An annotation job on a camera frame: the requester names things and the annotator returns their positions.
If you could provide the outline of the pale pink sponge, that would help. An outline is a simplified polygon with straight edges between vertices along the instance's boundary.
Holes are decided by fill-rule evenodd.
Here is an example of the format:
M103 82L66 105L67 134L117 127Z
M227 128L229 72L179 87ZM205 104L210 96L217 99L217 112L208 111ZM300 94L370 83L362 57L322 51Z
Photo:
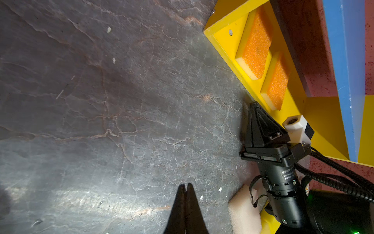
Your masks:
M262 230L260 212L266 198L262 198L256 208L252 199L264 194L262 186L256 185L252 191L248 185L243 185L228 203L229 218L234 234L259 234Z

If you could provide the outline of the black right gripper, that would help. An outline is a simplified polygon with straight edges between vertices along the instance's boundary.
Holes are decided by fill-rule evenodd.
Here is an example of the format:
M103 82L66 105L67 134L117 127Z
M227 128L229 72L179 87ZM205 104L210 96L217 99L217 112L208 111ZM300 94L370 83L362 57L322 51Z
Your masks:
M311 153L311 147L289 141L288 132L257 101L249 105L245 147L239 155L242 160L255 162L259 168L260 174L251 186L259 180L263 183L269 201L266 212L280 224L309 228L306 192L295 165Z

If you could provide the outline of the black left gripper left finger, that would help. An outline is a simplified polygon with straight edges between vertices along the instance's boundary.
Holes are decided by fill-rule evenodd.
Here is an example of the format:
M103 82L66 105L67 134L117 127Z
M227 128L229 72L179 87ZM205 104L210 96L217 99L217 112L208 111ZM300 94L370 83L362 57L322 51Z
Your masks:
M179 185L173 207L168 219L165 234L185 234L186 233L186 186Z

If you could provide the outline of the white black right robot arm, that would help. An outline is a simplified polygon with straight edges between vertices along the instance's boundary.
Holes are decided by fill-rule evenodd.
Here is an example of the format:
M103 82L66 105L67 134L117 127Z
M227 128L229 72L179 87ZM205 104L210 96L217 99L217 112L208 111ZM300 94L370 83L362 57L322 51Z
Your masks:
M255 162L278 234L371 234L374 185L311 145L314 130L304 116L277 123L253 102L240 158Z

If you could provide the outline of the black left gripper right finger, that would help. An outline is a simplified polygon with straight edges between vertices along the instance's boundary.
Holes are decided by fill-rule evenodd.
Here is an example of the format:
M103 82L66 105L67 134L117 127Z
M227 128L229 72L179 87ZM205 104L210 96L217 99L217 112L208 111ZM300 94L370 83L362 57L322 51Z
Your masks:
M194 187L191 183L187 186L186 192L186 233L187 234L208 234L199 202Z

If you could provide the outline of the yellow shelf unit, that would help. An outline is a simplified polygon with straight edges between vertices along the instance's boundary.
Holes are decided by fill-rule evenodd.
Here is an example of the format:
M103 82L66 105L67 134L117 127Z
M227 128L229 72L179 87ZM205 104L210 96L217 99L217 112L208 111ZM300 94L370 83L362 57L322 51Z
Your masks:
M251 80L235 56L251 11L264 6L274 27L264 75ZM255 101L278 123L303 115L323 155L374 164L374 98L365 94L364 1L218 1L204 35ZM280 111L260 94L272 56L290 77Z

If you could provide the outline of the yellow orange scrub sponge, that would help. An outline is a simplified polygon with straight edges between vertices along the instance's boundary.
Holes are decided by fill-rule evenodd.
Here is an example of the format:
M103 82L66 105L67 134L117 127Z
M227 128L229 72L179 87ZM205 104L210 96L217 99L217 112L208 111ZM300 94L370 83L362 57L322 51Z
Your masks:
M264 75L273 34L274 27L263 5L249 13L235 60L253 81Z

